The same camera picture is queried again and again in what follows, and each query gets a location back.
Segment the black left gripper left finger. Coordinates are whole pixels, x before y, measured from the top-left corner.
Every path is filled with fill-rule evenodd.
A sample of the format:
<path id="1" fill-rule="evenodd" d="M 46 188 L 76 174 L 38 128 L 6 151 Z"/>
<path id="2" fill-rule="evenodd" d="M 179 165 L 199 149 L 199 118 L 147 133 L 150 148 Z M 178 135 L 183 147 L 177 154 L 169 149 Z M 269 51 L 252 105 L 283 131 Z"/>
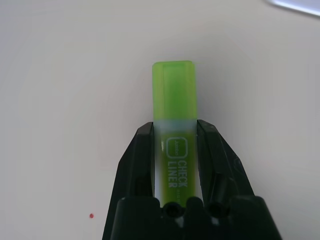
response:
<path id="1" fill-rule="evenodd" d="M 154 196 L 154 126 L 139 127 L 121 157 L 113 185 L 112 200 Z"/>

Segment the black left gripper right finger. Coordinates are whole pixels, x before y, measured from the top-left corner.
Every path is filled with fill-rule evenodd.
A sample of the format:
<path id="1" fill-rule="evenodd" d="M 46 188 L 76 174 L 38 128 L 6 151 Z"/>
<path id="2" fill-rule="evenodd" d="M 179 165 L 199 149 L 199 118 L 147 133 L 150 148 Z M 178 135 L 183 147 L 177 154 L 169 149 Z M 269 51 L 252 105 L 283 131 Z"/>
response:
<path id="1" fill-rule="evenodd" d="M 204 200 L 229 200 L 233 196 L 254 194 L 240 158 L 214 125 L 200 119 L 197 150 Z"/>

